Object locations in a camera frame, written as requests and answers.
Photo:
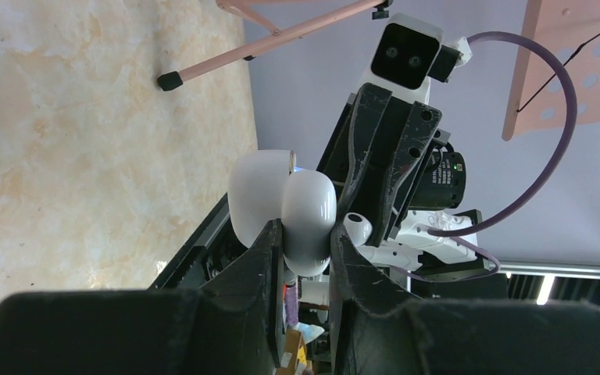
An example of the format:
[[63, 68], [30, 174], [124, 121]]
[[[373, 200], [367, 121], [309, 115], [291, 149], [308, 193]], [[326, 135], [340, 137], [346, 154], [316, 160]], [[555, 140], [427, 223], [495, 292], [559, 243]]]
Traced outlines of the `white charging case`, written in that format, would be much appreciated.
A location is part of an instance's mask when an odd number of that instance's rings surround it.
[[228, 177], [230, 218], [248, 248], [268, 221], [281, 220], [287, 267], [300, 277], [314, 277], [330, 262], [336, 191], [325, 174], [295, 168], [291, 150], [257, 150], [238, 158]]

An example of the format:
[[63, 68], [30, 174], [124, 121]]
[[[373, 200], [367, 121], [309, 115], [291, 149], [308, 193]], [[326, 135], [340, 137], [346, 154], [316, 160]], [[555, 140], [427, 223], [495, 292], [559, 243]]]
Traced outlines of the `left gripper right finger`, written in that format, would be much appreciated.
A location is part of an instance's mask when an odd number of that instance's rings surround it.
[[600, 374], [600, 307], [416, 298], [330, 234], [335, 374]]

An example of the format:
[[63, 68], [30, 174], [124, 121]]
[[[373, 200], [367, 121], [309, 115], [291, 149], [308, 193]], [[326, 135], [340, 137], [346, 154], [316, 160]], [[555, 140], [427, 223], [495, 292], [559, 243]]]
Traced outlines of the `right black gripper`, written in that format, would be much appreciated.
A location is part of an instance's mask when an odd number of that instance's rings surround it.
[[368, 245], [394, 238], [412, 211], [462, 202], [465, 162], [441, 118], [440, 110], [375, 84], [350, 95], [317, 169], [335, 186], [339, 220], [358, 213], [371, 222]]

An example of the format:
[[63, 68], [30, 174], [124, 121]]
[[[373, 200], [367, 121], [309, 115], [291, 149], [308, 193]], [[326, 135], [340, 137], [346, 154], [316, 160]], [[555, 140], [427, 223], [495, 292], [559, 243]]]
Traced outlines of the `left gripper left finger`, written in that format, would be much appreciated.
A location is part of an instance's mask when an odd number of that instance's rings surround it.
[[282, 226], [200, 288], [30, 292], [0, 303], [0, 374], [271, 374]]

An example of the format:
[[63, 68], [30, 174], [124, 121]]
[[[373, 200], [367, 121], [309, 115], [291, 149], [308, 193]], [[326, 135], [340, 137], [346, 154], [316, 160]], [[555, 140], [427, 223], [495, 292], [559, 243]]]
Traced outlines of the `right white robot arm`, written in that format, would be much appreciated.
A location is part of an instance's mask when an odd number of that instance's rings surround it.
[[336, 271], [382, 266], [446, 283], [498, 269], [474, 234], [448, 236], [481, 216], [451, 214], [463, 198], [466, 166], [440, 120], [439, 110], [375, 84], [349, 97], [318, 165], [337, 194]]

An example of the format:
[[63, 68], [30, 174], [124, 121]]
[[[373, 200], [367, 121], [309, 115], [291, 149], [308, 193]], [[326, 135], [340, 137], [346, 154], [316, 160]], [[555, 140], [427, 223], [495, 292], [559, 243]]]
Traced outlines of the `white earbud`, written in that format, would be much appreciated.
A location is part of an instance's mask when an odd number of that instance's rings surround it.
[[372, 223], [363, 215], [356, 212], [346, 214], [343, 224], [347, 234], [355, 247], [367, 243], [373, 233]]

